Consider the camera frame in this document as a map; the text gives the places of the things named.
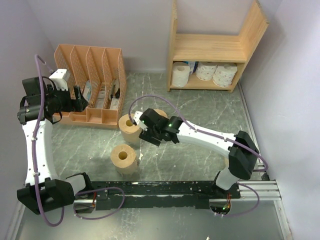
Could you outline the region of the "plain white roll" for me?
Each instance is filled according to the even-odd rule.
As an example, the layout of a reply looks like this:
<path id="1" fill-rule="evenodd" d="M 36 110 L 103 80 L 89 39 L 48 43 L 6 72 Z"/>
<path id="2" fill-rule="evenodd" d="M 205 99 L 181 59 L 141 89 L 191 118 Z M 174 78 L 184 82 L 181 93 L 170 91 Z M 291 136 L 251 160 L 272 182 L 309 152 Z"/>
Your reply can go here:
<path id="1" fill-rule="evenodd" d="M 172 65 L 171 84 L 174 87 L 182 88 L 188 83 L 190 67 L 185 62 L 177 61 Z"/>

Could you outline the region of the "blue white roll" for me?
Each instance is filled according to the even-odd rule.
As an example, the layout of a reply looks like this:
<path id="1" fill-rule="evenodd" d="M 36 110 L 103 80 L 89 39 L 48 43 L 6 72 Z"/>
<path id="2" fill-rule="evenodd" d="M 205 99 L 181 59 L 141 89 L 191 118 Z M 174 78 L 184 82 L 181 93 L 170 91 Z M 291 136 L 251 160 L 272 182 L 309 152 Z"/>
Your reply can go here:
<path id="1" fill-rule="evenodd" d="M 196 69 L 198 67 L 198 61 L 182 61 L 182 63 L 185 63 L 189 66 L 189 74 L 192 75 L 193 73 L 196 72 Z"/>

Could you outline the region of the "white patterned roll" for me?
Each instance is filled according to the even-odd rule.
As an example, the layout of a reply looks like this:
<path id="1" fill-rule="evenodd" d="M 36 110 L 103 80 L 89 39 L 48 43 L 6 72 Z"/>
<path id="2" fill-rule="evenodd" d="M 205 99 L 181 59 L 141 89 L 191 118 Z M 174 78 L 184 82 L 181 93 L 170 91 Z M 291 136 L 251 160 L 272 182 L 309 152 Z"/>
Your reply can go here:
<path id="1" fill-rule="evenodd" d="M 218 87 L 226 88 L 231 85 L 237 71 L 238 68 L 235 63 L 219 63 L 212 80 Z"/>
<path id="2" fill-rule="evenodd" d="M 197 65 L 195 75 L 202 81 L 210 81 L 216 72 L 218 64 L 216 62 L 200 61 Z"/>

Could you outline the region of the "white patterned roll front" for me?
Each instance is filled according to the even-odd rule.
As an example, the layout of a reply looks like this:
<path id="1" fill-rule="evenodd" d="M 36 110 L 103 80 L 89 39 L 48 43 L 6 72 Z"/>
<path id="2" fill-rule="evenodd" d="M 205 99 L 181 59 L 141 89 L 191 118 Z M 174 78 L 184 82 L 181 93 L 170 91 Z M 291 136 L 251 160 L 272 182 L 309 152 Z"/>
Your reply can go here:
<path id="1" fill-rule="evenodd" d="M 226 88 L 231 85 L 237 71 L 238 68 L 235 63 L 219 63 L 212 80 L 218 87 Z"/>

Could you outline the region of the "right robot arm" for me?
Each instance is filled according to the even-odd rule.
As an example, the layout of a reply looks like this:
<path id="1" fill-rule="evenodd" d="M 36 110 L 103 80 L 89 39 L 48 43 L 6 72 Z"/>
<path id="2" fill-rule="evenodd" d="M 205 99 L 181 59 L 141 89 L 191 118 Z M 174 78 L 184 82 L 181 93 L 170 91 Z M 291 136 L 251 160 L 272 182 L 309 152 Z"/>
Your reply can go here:
<path id="1" fill-rule="evenodd" d="M 254 171 L 259 150 L 245 131 L 237 134 L 217 132 L 200 127 L 181 117 L 164 117 L 154 109 L 136 111 L 134 122 L 142 129 L 139 138 L 153 145 L 161 142 L 192 144 L 213 150 L 225 158 L 228 165 L 220 171 L 212 186 L 212 193 L 218 199 L 229 194 L 230 188 L 239 180 L 249 180 Z"/>

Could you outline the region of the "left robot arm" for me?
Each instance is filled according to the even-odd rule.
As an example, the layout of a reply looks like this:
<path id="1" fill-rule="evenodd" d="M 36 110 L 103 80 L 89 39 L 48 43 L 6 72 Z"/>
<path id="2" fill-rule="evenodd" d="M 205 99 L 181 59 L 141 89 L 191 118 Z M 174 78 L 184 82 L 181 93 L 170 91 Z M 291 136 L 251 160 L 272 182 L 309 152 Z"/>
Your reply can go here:
<path id="1" fill-rule="evenodd" d="M 48 77 L 49 84 L 38 77 L 22 81 L 25 96 L 17 118 L 22 125 L 27 147 L 25 186 L 17 190 L 18 200 L 36 215 L 73 204 L 76 195 L 89 199 L 94 188 L 89 176 L 77 173 L 59 179 L 53 161 L 52 131 L 54 114 L 81 112 L 88 106 L 79 86 L 71 97 L 67 77 Z"/>

